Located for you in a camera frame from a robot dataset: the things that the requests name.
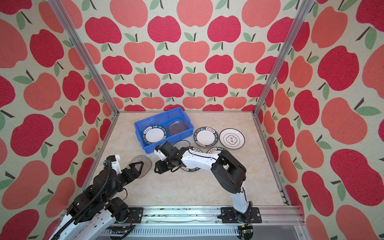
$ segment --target white plate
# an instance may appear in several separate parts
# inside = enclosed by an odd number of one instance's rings
[[[226,149],[223,148],[223,147],[213,147],[213,148],[209,149],[207,153],[209,153],[209,154],[219,154],[223,150],[226,150]]]
[[[218,134],[211,127],[201,127],[195,131],[193,139],[202,147],[213,147],[218,141]]]
[[[203,152],[200,150],[200,148],[197,148],[197,147],[189,147],[189,149],[195,152]],[[199,167],[181,167],[181,169],[183,169],[186,172],[196,172],[200,168]]]
[[[165,139],[167,137],[167,130],[163,126],[152,125],[144,130],[141,137],[146,144],[152,144]]]
[[[244,135],[236,129],[227,128],[220,133],[220,142],[229,149],[239,149],[244,143]]]

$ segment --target apple wallpaper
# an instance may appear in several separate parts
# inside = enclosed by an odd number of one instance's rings
[[[0,32],[0,239],[46,240],[113,115],[47,1],[0,1]]]
[[[313,240],[384,239],[383,12],[379,0],[315,2],[258,114]]]
[[[300,1],[84,0],[71,15],[120,111],[253,110]],[[309,38],[308,25],[294,48]],[[70,60],[76,69],[78,55]],[[285,81],[288,65],[279,75]]]

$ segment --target blue plastic crate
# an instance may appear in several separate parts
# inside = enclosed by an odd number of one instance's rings
[[[165,128],[167,128],[167,125],[172,122],[173,120],[182,120],[187,125],[188,129],[185,131],[182,131],[175,135],[170,135],[168,133],[168,137],[164,140],[161,140],[159,142],[153,143],[151,145],[146,144],[143,139],[141,138],[144,130],[152,125],[161,125]],[[174,108],[171,110],[168,110],[163,113],[159,113],[157,115],[154,115],[150,118],[146,118],[140,121],[135,122],[135,129],[136,129],[136,136],[139,140],[141,147],[145,150],[145,152],[152,153],[157,145],[163,144],[165,141],[168,141],[171,144],[177,143],[180,140],[183,140],[189,136],[192,136],[194,127],[191,123],[191,120],[187,116],[187,114],[181,109],[181,107]]]

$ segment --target robotic arm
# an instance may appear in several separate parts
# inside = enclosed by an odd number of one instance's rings
[[[233,157],[229,151],[222,151],[219,154],[207,154],[195,152],[187,147],[180,150],[165,142],[155,149],[155,154],[161,160],[155,164],[155,172],[162,174],[178,168],[199,167],[211,171],[220,185],[230,192],[233,200],[233,212],[237,222],[250,223],[252,219],[252,206],[245,196],[245,167]]]

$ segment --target marble floor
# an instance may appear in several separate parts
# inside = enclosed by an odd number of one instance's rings
[[[120,167],[125,168],[135,156],[145,155],[145,151],[137,140],[133,123],[155,114],[121,113],[101,159],[119,154]],[[242,132],[245,137],[244,146],[230,152],[247,169],[247,199],[252,200],[254,205],[283,205],[251,113],[187,112],[187,115],[195,130],[209,126],[218,133],[226,128],[235,128]],[[199,147],[203,152],[209,149],[198,146],[193,136],[186,140],[191,143],[191,146]],[[223,147],[220,141],[216,146]],[[173,173],[168,171],[157,174],[154,172],[154,166],[159,158],[154,153],[146,156],[152,161],[151,170],[144,177],[136,179],[125,187],[129,194],[125,202],[129,206],[232,205],[229,192],[220,187],[211,172],[204,169],[196,172],[179,169]],[[100,161],[94,176],[102,169],[103,164]],[[116,196],[123,199],[126,193],[122,191]]]

